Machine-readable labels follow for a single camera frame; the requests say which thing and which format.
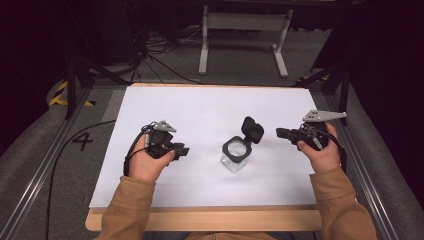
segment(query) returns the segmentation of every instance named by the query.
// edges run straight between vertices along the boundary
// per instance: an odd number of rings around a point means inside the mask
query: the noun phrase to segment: hand
[[[336,129],[329,123],[326,123],[329,134],[337,138]],[[337,145],[329,140],[328,146],[321,151],[316,151],[303,141],[299,141],[297,146],[311,161],[312,169],[316,173],[326,172],[340,167],[340,154]]]
[[[146,142],[146,135],[143,134],[133,152],[143,149]],[[128,176],[137,180],[156,182],[162,170],[172,161],[175,151],[172,150],[159,159],[154,159],[146,151],[139,151],[130,160]]]

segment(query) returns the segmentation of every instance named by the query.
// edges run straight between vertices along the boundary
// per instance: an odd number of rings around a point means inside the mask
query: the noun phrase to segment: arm
[[[336,130],[327,124],[328,133],[337,138]],[[332,141],[315,151],[304,142],[299,148],[311,161],[315,174],[311,174],[312,187],[322,219],[325,240],[377,239],[368,211],[355,199],[355,189],[340,168],[338,147]]]
[[[144,148],[145,135],[134,147]],[[102,231],[97,240],[140,240],[147,226],[155,187],[163,168],[174,158],[171,151],[154,159],[145,151],[134,154],[130,161],[128,177],[122,176],[112,201],[102,217]]]

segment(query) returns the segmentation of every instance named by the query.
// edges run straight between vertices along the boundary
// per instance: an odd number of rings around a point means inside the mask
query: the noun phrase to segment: white stand
[[[242,29],[281,32],[278,44],[273,44],[272,48],[280,76],[283,78],[288,77],[287,68],[281,56],[281,48],[286,38],[292,13],[293,10],[288,10],[286,15],[209,13],[208,6],[204,6],[202,25],[203,42],[200,53],[199,74],[206,74],[209,50],[208,29]]]

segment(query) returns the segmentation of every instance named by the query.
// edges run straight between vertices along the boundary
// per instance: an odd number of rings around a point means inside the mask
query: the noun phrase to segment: dark background
[[[72,54],[100,65],[127,63],[136,56],[133,22],[125,7],[117,4],[99,0],[0,3],[0,154],[47,111],[46,95],[64,76]],[[353,56],[351,83],[424,206],[422,8],[418,1],[370,0],[366,4],[372,11],[360,15],[299,10],[291,28],[334,28],[315,67]],[[202,8],[176,6],[158,11],[149,6],[148,13],[153,16],[150,27],[172,40],[178,30],[199,23]]]

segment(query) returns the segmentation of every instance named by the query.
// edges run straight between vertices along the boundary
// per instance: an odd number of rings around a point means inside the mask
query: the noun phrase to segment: gray carpet
[[[171,53],[154,55],[179,74],[205,84],[247,86],[290,86],[297,78],[308,76],[309,68],[329,32],[289,32],[283,47],[283,57],[289,78],[278,75],[270,44],[274,33],[260,33],[248,38],[234,32],[217,32],[210,39],[208,73],[199,76],[200,44],[194,42]],[[155,61],[146,60],[166,83],[187,83]],[[134,82],[159,82],[159,78],[142,63]],[[131,73],[122,76],[131,78]],[[311,91],[318,109],[329,110],[328,97]],[[116,119],[122,101],[123,87],[108,79],[98,79],[87,100],[95,101],[94,107],[83,107],[72,123],[67,138],[91,124]],[[65,106],[51,106],[8,149],[0,159],[0,227],[6,225],[14,207],[24,193],[26,185],[41,164],[45,153],[66,114]],[[386,207],[398,239],[422,239],[424,214],[413,194],[405,184],[384,142],[362,110],[351,89],[348,102],[348,130],[355,142],[365,166],[372,173],[372,180]],[[93,193],[113,124],[87,130],[92,143],[81,151],[80,143],[69,143],[54,175],[52,207],[50,212],[50,239],[92,239],[97,233],[88,231],[84,224],[88,204]],[[367,197],[361,190],[358,176],[348,164],[349,177],[358,189],[358,201],[370,209]],[[18,229],[15,239],[43,239],[45,232],[46,203],[49,179],[42,186],[28,215]],[[379,229],[380,239],[384,239]],[[296,233],[296,239],[313,239],[311,233]]]

